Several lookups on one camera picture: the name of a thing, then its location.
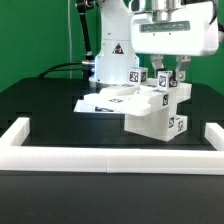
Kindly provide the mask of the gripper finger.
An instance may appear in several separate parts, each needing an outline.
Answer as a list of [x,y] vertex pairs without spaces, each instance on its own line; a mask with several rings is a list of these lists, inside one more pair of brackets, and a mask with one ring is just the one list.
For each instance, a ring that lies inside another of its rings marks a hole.
[[191,62],[190,56],[177,56],[176,57],[177,66],[175,69],[176,73],[176,79],[178,81],[184,81],[186,76],[186,71],[189,67],[189,64]]
[[154,69],[154,76],[158,76],[158,71],[164,68],[163,56],[160,54],[154,54],[150,56],[151,64]]

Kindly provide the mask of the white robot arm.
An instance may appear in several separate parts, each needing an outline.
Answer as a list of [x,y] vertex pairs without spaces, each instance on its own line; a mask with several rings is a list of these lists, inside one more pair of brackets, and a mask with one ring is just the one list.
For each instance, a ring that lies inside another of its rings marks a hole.
[[151,56],[154,71],[177,57],[173,79],[183,81],[193,56],[216,53],[221,42],[218,0],[96,0],[101,13],[101,50],[90,81],[124,84],[140,54]]

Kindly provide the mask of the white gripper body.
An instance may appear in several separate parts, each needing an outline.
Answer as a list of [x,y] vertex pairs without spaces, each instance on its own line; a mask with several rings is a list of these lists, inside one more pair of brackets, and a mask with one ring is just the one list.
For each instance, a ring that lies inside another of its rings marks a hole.
[[169,21],[157,21],[152,12],[134,14],[131,43],[141,54],[205,56],[219,47],[215,4],[187,4],[171,11]]

